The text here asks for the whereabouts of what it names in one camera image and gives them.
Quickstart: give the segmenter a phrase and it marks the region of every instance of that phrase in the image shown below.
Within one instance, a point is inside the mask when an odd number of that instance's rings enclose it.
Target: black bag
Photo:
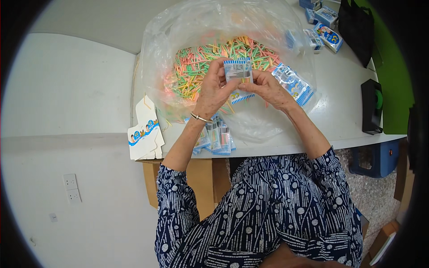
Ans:
[[[359,7],[354,0],[351,0],[351,6],[348,0],[341,0],[338,31],[366,68],[374,45],[374,17],[371,10]]]

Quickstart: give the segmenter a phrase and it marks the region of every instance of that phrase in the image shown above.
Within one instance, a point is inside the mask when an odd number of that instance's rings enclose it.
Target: green tape roll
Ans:
[[[380,109],[383,106],[383,94],[381,94],[381,91],[376,89],[375,95],[377,96],[377,103],[375,104],[375,108]]]

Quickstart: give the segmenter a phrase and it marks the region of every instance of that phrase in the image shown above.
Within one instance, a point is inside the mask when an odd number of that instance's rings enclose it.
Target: woman's right hand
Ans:
[[[240,90],[258,94],[278,110],[288,110],[297,105],[270,72],[252,70],[252,75],[254,83],[242,83],[238,86]]]

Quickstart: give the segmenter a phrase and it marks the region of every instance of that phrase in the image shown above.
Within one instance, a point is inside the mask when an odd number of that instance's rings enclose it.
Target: blue stool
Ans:
[[[372,163],[370,169],[359,166],[359,147],[351,149],[353,162],[349,165],[349,171],[353,174],[364,175],[372,178],[384,178],[396,168],[399,155],[399,139],[370,145],[372,151]]]

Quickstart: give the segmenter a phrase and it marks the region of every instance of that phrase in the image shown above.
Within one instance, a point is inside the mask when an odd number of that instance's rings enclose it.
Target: navy blue patterned shirt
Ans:
[[[360,266],[360,219],[332,149],[314,160],[249,157],[231,181],[213,214],[200,221],[186,172],[160,166],[160,267],[257,267],[282,242],[298,256]]]

